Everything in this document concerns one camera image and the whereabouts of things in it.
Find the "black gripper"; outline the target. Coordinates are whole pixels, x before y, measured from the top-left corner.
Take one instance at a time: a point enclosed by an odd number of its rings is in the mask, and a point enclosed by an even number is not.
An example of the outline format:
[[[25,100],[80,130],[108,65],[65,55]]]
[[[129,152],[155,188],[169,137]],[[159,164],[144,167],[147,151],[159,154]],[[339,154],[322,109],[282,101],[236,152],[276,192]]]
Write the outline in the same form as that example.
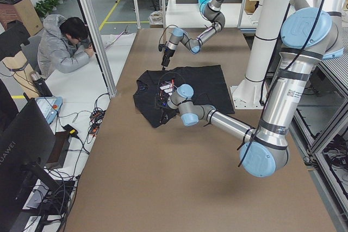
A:
[[[162,69],[164,70],[168,67],[169,62],[170,62],[170,58],[174,55],[175,51],[173,49],[170,49],[169,47],[167,47],[165,44],[159,44],[158,50],[160,52],[164,51],[164,55],[163,55],[162,62],[161,62]]]
[[[156,93],[155,95],[155,106],[161,111],[160,123],[167,123],[174,117],[174,110],[167,104],[168,98],[169,95],[166,93]]]

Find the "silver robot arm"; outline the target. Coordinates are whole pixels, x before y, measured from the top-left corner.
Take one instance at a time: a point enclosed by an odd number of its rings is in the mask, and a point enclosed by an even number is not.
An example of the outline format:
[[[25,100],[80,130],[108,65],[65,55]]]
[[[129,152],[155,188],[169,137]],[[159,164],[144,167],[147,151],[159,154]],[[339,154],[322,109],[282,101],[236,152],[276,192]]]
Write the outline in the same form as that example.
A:
[[[225,0],[209,0],[202,3],[203,9],[200,10],[200,13],[211,25],[197,37],[190,38],[189,34],[184,29],[174,26],[169,40],[158,45],[158,50],[163,52],[161,62],[163,70],[168,67],[170,58],[174,55],[180,43],[191,53],[197,54],[201,51],[205,42],[223,30],[226,20],[224,14],[221,12],[221,6],[224,1]]]
[[[210,0],[203,17],[210,26],[196,38],[174,28],[158,46],[167,67],[179,44],[198,53],[225,26],[224,0]],[[263,108],[258,125],[251,127],[218,112],[212,105],[195,105],[188,84],[173,90],[165,106],[177,110],[185,126],[200,120],[243,140],[240,166],[255,177],[268,177],[290,157],[286,135],[315,65],[342,56],[341,11],[345,0],[264,0],[251,55],[242,82],[234,90],[235,105]]]

